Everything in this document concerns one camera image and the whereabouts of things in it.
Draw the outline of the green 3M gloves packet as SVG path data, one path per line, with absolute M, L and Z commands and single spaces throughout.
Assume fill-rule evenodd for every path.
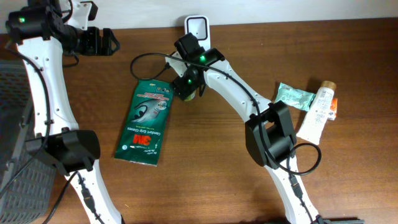
M 156 166 L 174 92 L 159 80 L 139 81 L 114 157 Z

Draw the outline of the orange Kleenex tissue pack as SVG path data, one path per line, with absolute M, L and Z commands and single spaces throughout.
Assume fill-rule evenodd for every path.
M 334 121 L 337 117 L 338 99 L 334 98 L 331 102 L 330 110 L 328 113 L 328 120 Z

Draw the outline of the white cream tube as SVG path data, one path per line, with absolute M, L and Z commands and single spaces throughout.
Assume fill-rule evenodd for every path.
M 323 129 L 328 119 L 335 90 L 336 84 L 334 82 L 322 82 L 309 111 L 304 117 L 297 137 L 319 145 Z

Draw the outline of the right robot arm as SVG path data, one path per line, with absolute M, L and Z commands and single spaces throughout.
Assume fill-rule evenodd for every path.
M 217 49 L 205 50 L 191 33 L 174 43 L 172 61 L 178 77 L 172 88 L 181 98 L 209 87 L 219 93 L 240 115 L 245 124 L 246 148 L 252 159 L 271 175 L 285 208 L 288 223 L 329 223 L 312 205 L 297 169 L 297 144 L 289 109 L 283 102 L 272 103 L 258 95 L 231 68 Z

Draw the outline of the light green wipes pack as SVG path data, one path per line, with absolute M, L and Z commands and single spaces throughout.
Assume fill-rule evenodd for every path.
M 293 106 L 298 110 L 309 111 L 310 105 L 314 99 L 314 93 L 293 88 L 285 83 L 280 83 L 275 103 L 282 101 L 286 105 Z

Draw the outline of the green lidded jar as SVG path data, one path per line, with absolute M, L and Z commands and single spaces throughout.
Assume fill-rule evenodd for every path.
M 186 99 L 184 99 L 184 101 L 191 101 L 193 100 L 195 97 L 195 93 L 192 93 L 191 95 L 189 95 Z

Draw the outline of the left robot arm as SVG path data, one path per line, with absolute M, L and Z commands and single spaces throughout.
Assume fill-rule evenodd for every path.
M 98 137 L 80 129 L 63 76 L 65 56 L 110 56 L 119 50 L 111 29 L 89 26 L 97 12 L 93 1 L 29 1 L 8 15 L 6 30 L 14 55 L 24 62 L 34 106 L 27 152 L 66 178 L 91 223 L 122 223 L 100 172 Z

